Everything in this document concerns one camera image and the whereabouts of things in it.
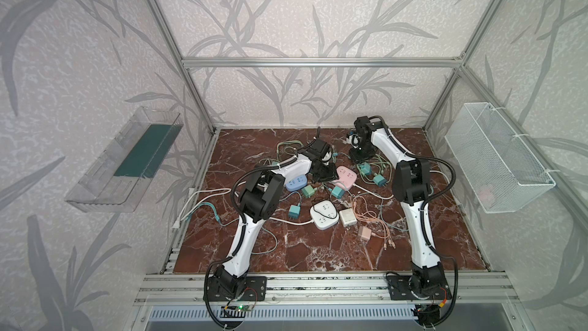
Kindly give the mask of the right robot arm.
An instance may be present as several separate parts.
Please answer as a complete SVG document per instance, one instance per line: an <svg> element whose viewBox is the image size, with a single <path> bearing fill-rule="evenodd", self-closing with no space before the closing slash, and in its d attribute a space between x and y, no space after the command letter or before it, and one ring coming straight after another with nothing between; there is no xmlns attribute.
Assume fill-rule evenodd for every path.
<svg viewBox="0 0 588 331"><path fill-rule="evenodd" d="M412 153L393 135L381 116L358 117L347 140L352 145L349 155L353 162L365 162L380 151L393 165L393 197L401 204L406 216L412 246L409 286L415 297L433 295L445 287L447 279L441 263L444 256L438 253L433 240L429 204L455 185L454 166L443 159ZM451 173L447 187L436 194L430 194L431 162L444 165Z"/></svg>

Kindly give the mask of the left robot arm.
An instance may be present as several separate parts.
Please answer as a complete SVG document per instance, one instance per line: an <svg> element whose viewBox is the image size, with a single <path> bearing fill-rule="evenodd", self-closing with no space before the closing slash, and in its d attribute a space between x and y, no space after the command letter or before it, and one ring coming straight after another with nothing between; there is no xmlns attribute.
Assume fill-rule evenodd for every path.
<svg viewBox="0 0 588 331"><path fill-rule="evenodd" d="M231 194L236 192L240 183L244 184L239 196L231 199L239 214L237 231L227 257L209 265L205 290L230 299L245 291L251 255L261 228L278 208L286 183L308 174L313 182L338 178L332 162L332 147L318 136L296 150L289 159L272 165L258 165L234 183Z"/></svg>

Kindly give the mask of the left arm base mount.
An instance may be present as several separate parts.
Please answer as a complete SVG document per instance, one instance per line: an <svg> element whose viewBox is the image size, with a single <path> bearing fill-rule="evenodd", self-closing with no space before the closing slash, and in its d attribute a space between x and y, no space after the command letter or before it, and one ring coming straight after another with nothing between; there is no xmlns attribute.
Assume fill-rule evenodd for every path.
<svg viewBox="0 0 588 331"><path fill-rule="evenodd" d="M264 301L266 297L267 277L246 276L242 278L222 279L211 276L205 291L205 298L210 302L224 300Z"/></svg>

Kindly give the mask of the blue power strip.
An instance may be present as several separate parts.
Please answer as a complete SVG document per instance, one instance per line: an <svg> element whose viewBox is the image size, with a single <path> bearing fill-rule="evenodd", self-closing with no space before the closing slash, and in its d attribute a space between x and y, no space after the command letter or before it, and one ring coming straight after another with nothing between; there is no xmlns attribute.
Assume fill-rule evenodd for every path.
<svg viewBox="0 0 588 331"><path fill-rule="evenodd" d="M305 188L308 185L308 179L306 175L297 176L294 179L290 180L286 183L285 188L289 192L299 191L302 188Z"/></svg>

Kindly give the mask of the light green charger plug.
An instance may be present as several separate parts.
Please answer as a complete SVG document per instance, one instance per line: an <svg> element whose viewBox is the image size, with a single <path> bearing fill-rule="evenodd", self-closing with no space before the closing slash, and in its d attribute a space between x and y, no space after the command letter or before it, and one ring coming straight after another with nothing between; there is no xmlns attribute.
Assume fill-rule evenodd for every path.
<svg viewBox="0 0 588 331"><path fill-rule="evenodd" d="M301 193L305 198L309 199L315 195L316 189L311 185L307 185L301 189Z"/></svg>

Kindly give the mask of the white charger plug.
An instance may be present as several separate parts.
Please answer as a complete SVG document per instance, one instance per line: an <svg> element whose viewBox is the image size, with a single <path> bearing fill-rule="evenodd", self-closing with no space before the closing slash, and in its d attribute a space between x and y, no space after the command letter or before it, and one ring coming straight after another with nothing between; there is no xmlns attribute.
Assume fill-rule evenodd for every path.
<svg viewBox="0 0 588 331"><path fill-rule="evenodd" d="M354 210L352 208L347 208L345 210L341 210L339 213L339 219L341 224L345 227L351 227L358 223L358 219L355 216Z"/></svg>

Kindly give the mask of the pink charger plug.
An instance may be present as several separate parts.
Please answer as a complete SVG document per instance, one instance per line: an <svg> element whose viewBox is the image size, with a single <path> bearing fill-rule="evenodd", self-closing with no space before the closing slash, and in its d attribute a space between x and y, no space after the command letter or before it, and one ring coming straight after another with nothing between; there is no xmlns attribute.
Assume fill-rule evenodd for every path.
<svg viewBox="0 0 588 331"><path fill-rule="evenodd" d="M372 230L366 226L361 226L358 230L358 237L364 242L368 242L371 239Z"/></svg>

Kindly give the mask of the pink power strip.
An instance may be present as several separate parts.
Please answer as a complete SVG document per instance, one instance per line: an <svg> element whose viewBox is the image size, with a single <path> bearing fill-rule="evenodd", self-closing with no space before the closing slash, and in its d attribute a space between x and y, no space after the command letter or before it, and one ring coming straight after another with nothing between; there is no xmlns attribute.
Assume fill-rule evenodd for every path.
<svg viewBox="0 0 588 331"><path fill-rule="evenodd" d="M334 181L334 184L345 191L349 191L355 182L357 181L358 175L353 170L343 165L336 169L338 179Z"/></svg>

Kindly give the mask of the white power strip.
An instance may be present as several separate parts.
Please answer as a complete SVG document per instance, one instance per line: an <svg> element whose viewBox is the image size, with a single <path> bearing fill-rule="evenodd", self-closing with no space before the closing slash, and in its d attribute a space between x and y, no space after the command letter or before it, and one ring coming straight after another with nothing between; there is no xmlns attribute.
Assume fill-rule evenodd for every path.
<svg viewBox="0 0 588 331"><path fill-rule="evenodd" d="M335 226L338 223L339 215L334 204L325 200L316 203L310 208L310 214L313 223L318 230L324 231Z"/></svg>

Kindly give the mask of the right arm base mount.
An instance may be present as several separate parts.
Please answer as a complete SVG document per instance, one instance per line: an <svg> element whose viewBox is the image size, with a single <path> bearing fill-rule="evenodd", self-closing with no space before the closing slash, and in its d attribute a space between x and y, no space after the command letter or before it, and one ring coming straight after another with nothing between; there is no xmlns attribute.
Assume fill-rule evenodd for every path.
<svg viewBox="0 0 588 331"><path fill-rule="evenodd" d="M444 277L425 278L418 274L400 275L389 271L385 281L391 300L447 301L452 298L451 290Z"/></svg>

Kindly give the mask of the teal charger plug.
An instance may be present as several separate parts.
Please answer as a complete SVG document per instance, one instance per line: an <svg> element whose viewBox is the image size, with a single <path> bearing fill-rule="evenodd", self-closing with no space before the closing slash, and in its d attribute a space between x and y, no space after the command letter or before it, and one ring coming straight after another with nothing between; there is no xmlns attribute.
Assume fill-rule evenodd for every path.
<svg viewBox="0 0 588 331"><path fill-rule="evenodd" d="M291 205L288 211L288 218L296 220L300 217L301 207L299 205Z"/></svg>
<svg viewBox="0 0 588 331"><path fill-rule="evenodd" d="M341 188L340 186L335 186L331 190L331 196L333 196L335 199L341 199L345 193L346 190Z"/></svg>
<svg viewBox="0 0 588 331"><path fill-rule="evenodd" d="M381 174L376 174L374 175L372 182L378 187L383 187L387 184L387 179L385 179Z"/></svg>

